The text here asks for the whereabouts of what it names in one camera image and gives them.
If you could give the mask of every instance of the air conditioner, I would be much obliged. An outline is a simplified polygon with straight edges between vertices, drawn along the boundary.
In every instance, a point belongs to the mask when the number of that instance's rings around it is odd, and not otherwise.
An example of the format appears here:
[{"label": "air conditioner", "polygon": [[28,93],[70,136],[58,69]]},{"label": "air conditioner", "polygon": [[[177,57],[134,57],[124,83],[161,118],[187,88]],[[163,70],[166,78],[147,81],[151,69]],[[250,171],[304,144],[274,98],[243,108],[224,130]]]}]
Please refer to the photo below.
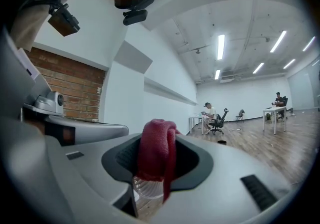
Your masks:
[{"label": "air conditioner", "polygon": [[221,76],[220,78],[220,83],[227,83],[235,80],[234,75],[226,75],[226,76]]}]

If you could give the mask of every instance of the ceiling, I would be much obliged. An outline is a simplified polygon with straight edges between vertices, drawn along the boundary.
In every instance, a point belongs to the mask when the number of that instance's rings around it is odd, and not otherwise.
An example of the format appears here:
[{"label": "ceiling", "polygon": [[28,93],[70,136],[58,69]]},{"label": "ceiling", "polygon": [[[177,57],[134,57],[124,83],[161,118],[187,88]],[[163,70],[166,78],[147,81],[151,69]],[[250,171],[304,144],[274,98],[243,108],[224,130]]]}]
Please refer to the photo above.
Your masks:
[{"label": "ceiling", "polygon": [[[229,0],[203,5],[166,20],[156,30],[176,50],[196,83],[234,75],[236,80],[283,75],[308,52],[313,37],[308,19],[297,8],[267,0]],[[287,34],[274,53],[281,32]],[[217,60],[218,36],[225,34],[222,60]],[[200,54],[190,51],[200,48]],[[283,67],[292,59],[296,61]],[[264,66],[256,73],[260,64]]]}]

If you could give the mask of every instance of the brick wall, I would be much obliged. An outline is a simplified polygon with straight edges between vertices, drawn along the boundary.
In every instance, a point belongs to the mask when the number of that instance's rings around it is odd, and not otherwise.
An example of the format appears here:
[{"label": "brick wall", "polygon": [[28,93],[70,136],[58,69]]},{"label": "brick wall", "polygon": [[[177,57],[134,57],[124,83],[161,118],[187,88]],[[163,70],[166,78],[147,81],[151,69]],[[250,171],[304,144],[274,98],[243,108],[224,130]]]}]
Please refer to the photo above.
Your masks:
[{"label": "brick wall", "polygon": [[63,94],[67,117],[98,121],[105,71],[37,48],[27,55],[51,89]]}]

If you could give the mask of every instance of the wooden floor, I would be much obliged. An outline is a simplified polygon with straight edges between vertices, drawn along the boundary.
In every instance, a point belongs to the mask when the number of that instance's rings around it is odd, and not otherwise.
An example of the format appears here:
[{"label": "wooden floor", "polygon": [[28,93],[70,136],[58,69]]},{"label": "wooden floor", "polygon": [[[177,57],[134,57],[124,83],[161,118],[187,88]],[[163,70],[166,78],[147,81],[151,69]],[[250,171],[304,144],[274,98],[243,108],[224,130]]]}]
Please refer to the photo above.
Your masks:
[{"label": "wooden floor", "polygon": [[[289,113],[286,132],[283,122],[277,123],[277,134],[274,135],[272,124],[266,122],[262,131],[262,118],[242,122],[224,123],[224,135],[217,132],[213,135],[201,134],[201,127],[196,126],[191,135],[195,139],[205,139],[213,143],[225,140],[228,146],[241,149],[249,155],[282,173],[292,184],[301,183],[308,174],[316,155],[315,148],[319,145],[320,112],[317,109],[295,111]],[[139,219],[148,221],[161,207],[162,198],[156,200],[139,199],[137,209]]]}]

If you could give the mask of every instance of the small black object on floor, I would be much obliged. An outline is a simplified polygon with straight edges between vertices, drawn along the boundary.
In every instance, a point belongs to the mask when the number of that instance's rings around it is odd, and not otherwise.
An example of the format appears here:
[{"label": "small black object on floor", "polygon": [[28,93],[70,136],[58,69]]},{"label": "small black object on floor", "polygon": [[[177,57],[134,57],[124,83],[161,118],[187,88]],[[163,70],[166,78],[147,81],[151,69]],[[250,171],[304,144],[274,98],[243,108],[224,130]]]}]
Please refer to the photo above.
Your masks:
[{"label": "small black object on floor", "polygon": [[221,144],[221,145],[226,145],[227,144],[227,142],[225,140],[219,140],[217,143]]}]

